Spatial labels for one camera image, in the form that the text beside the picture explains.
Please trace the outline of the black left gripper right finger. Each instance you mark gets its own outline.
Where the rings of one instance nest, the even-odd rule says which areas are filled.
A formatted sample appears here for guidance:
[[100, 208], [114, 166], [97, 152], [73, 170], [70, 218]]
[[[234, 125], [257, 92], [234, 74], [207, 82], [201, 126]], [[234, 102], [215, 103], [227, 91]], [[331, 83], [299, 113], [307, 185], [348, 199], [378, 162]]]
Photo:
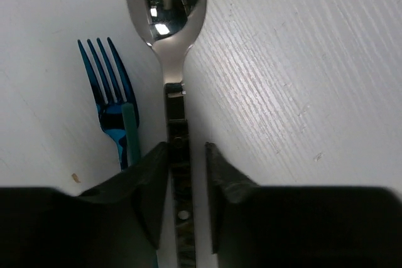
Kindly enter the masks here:
[[400, 267], [401, 194], [382, 187], [262, 186], [205, 145], [219, 267]]

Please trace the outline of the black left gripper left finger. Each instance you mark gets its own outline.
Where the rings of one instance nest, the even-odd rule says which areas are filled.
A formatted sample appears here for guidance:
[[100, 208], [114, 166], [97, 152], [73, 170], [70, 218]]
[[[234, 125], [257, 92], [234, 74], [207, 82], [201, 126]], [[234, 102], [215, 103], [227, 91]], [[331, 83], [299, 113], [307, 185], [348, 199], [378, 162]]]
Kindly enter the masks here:
[[153, 267], [160, 244], [168, 146], [71, 196], [1, 189], [2, 267]]

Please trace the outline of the silver spoon patterned handle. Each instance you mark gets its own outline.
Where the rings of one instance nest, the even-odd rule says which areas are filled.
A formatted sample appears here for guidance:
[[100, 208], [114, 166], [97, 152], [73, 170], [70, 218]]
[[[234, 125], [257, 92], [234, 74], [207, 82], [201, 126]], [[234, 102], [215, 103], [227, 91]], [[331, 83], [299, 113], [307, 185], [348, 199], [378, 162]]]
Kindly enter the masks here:
[[183, 82], [186, 55], [204, 25], [207, 0], [126, 0], [131, 21], [163, 73], [169, 169], [179, 267], [196, 267], [190, 138]]

